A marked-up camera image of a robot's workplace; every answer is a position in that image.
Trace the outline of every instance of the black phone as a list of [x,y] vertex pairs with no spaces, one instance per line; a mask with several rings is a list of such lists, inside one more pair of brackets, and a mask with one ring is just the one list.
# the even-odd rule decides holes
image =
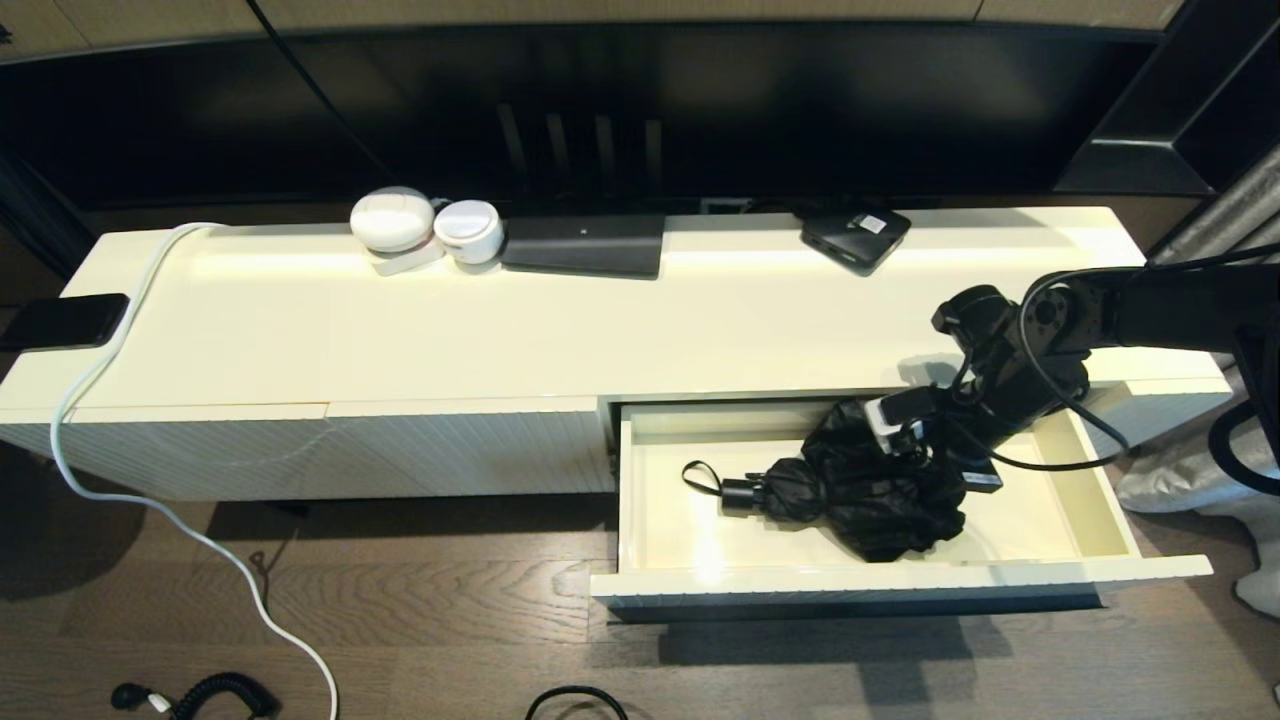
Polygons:
[[128,306],[120,293],[32,300],[0,336],[0,352],[106,345]]

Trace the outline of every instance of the umbrella strap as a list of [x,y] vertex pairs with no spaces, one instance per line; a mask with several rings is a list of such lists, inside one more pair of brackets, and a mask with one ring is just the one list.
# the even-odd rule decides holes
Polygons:
[[[710,475],[712,479],[716,480],[716,487],[710,487],[710,486],[705,486],[705,484],[695,482],[695,480],[690,480],[689,479],[689,471],[692,470],[692,469],[695,469],[695,468],[701,468],[703,471],[705,471],[708,475]],[[701,460],[691,460],[691,461],[686,462],[685,466],[681,468],[681,470],[680,470],[680,479],[685,480],[686,486],[696,489],[698,492],[707,493],[707,495],[714,495],[716,497],[719,497],[721,495],[723,495],[723,491],[724,491],[724,483],[721,482],[719,475],[716,474],[716,470],[710,465],[708,465],[707,462],[703,462]]]

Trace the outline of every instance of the white power cable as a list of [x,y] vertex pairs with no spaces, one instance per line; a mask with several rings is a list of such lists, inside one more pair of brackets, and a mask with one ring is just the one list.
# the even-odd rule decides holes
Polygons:
[[58,410],[54,413],[52,421],[49,424],[49,447],[52,451],[54,462],[58,464],[58,470],[63,474],[63,479],[67,480],[68,487],[70,487],[76,495],[87,500],[132,502],[134,505],[142,505],[152,510],[156,510],[161,515],[172,520],[173,524],[177,525],[179,530],[191,536],[191,538],[195,539],[196,542],[207,546],[210,550],[212,550],[218,555],[221,555],[228,561],[230,561],[232,565],[238,568],[239,571],[244,575],[244,580],[248,582],[250,591],[253,594],[253,605],[257,606],[257,614],[262,616],[262,623],[265,623],[266,626],[270,628],[273,633],[289,641],[291,643],[301,648],[302,652],[306,652],[308,656],[311,656],[311,660],[315,660],[316,665],[320,666],[320,671],[324,673],[325,683],[329,684],[329,720],[337,720],[338,683],[334,682],[333,673],[329,670],[329,665],[325,664],[324,659],[320,657],[320,653],[316,652],[314,647],[303,642],[293,633],[289,633],[284,628],[276,625],[275,620],[271,620],[271,615],[266,611],[266,605],[262,603],[262,592],[257,587],[257,580],[253,578],[253,573],[248,569],[247,565],[244,565],[244,562],[239,557],[236,557],[236,555],[233,555],[229,550],[227,550],[218,542],[191,529],[191,527],[187,525],[187,523],[184,523],[182,518],[174,514],[174,511],[170,510],[163,502],[157,502],[155,500],[151,500],[150,497],[140,497],[134,495],[104,493],[104,492],[92,492],[84,489],[84,487],[79,484],[79,480],[76,479],[76,474],[72,473],[70,465],[68,465],[67,457],[63,454],[63,437],[61,437],[63,423],[67,420],[67,416],[70,414],[72,409],[74,409],[76,402],[81,398],[82,395],[84,395],[84,391],[92,387],[93,382],[97,380],[99,377],[101,377],[102,370],[105,370],[111,364],[111,361],[115,360],[115,356],[120,354],[120,347],[124,345],[124,338],[129,334],[129,327],[133,324],[133,318],[138,314],[138,307],[142,306],[142,300],[146,299],[147,291],[151,290],[151,281],[155,278],[156,272],[160,269],[160,264],[164,261],[165,255],[169,254],[169,250],[179,240],[189,234],[192,231],[204,228],[218,228],[218,227],[223,225],[220,225],[219,223],[187,223],[184,225],[178,225],[172,231],[169,231],[169,236],[165,237],[164,242],[160,243],[159,247],[156,247],[155,254],[151,256],[151,260],[147,264],[146,272],[142,274],[142,279],[138,282],[137,290],[133,292],[133,296],[129,300],[129,306],[124,311],[124,316],[120,318],[120,324],[115,329],[115,337],[113,337],[111,342],[106,345],[102,356],[97,360],[97,363],[95,363],[88,370],[86,370],[79,378],[77,378],[76,382],[73,382],[69,388],[67,388],[67,395],[64,395],[61,401],[58,404]]

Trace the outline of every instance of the cabinet top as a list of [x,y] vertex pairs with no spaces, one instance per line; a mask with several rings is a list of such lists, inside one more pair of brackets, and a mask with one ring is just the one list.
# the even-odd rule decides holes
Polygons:
[[[1144,261],[1106,208],[908,211],[870,277],[800,241],[790,215],[675,217],[657,281],[468,273],[379,277],[349,228],[197,231],[170,251],[76,419],[233,419],[595,410],[611,400],[841,395],[959,365],[932,329],[974,284],[1020,299],[1053,270]],[[110,233],[64,295],[133,291],[166,231]],[[100,350],[24,354],[0,421],[47,421]],[[1201,352],[1110,348],[1094,384],[1221,382]]]

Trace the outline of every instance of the folded umbrella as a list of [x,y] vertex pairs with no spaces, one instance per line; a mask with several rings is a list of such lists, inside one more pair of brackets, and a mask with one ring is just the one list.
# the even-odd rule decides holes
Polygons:
[[[964,529],[959,510],[965,484],[945,468],[945,454],[923,447],[887,456],[863,411],[846,400],[832,407],[805,438],[801,457],[785,457],[764,474],[745,480],[716,477],[705,462],[685,466],[685,482],[717,495],[730,510],[758,510],[780,521],[813,523],[826,518],[850,550],[868,562],[923,552]],[[704,466],[717,480],[710,488],[687,478]]]

